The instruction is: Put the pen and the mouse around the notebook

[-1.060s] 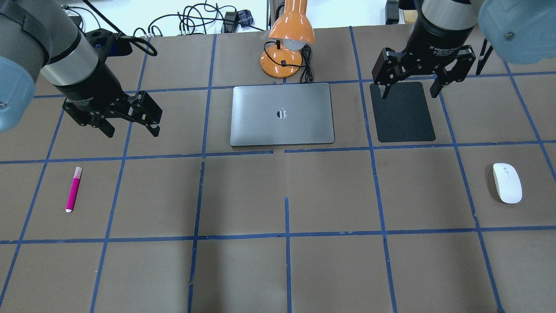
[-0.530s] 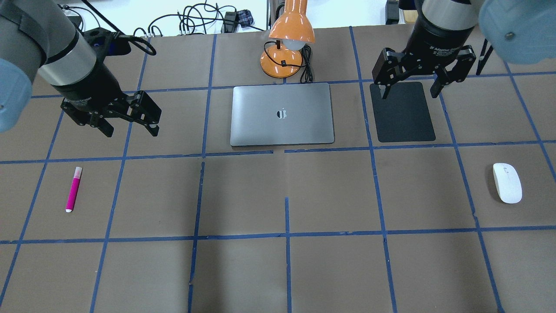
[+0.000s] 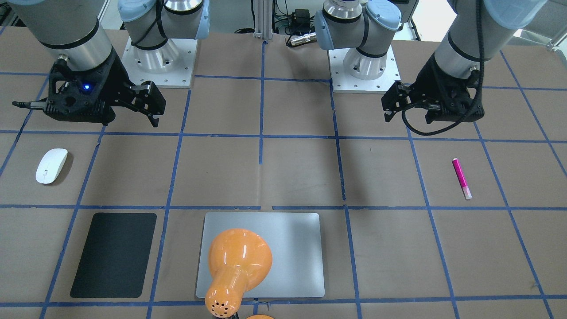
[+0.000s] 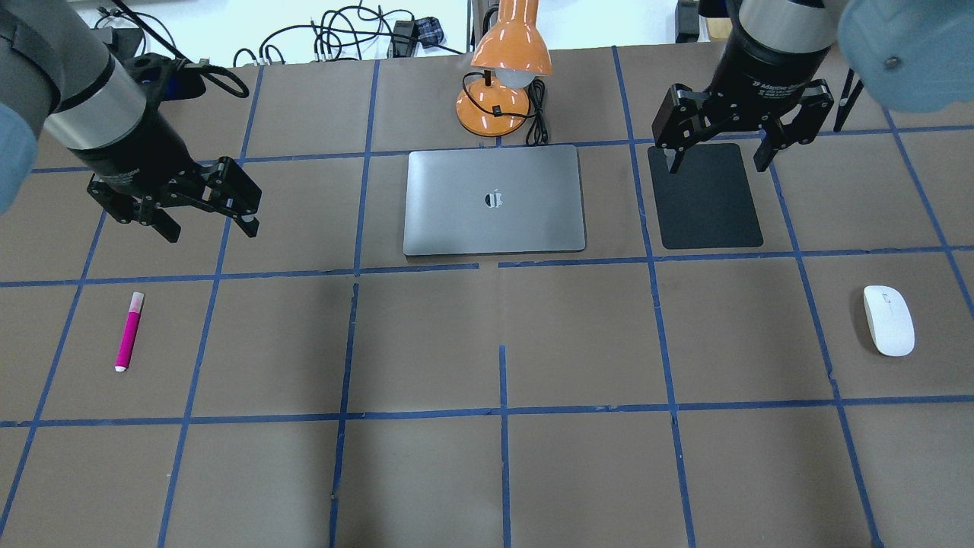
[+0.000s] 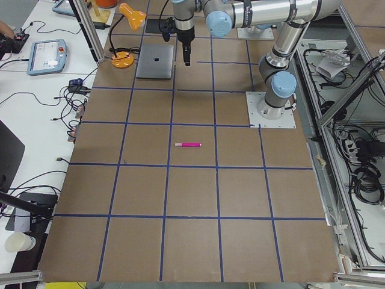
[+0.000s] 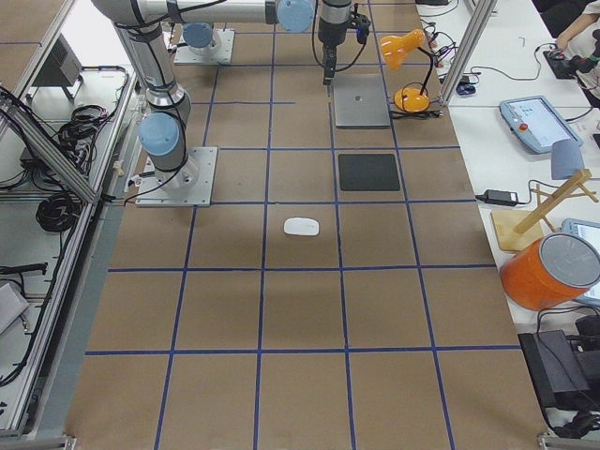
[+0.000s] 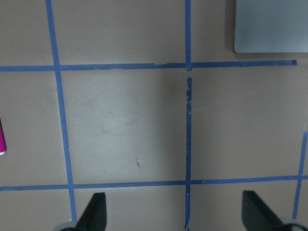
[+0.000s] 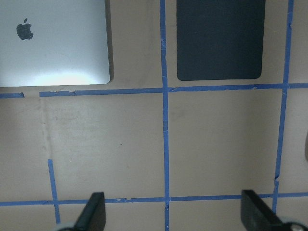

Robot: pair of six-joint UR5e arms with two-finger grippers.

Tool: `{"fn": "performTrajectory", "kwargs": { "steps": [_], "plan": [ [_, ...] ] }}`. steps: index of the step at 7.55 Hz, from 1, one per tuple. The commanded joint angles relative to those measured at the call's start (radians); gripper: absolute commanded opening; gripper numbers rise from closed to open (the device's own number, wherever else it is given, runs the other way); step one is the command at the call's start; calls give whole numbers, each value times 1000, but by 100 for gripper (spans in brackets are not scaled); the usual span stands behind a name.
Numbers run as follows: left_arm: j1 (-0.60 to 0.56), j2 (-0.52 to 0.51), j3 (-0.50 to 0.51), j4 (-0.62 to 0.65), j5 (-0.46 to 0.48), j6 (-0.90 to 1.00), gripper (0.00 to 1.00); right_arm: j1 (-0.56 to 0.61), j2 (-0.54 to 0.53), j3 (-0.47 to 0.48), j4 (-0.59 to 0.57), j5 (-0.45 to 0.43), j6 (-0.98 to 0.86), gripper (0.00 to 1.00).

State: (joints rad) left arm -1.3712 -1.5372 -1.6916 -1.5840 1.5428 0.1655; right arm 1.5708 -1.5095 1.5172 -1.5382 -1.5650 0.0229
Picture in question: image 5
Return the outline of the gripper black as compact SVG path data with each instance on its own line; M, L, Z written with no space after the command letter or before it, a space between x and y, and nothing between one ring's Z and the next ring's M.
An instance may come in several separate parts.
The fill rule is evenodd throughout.
M185 62L185 66L190 66L191 61L191 42L183 42L183 61Z

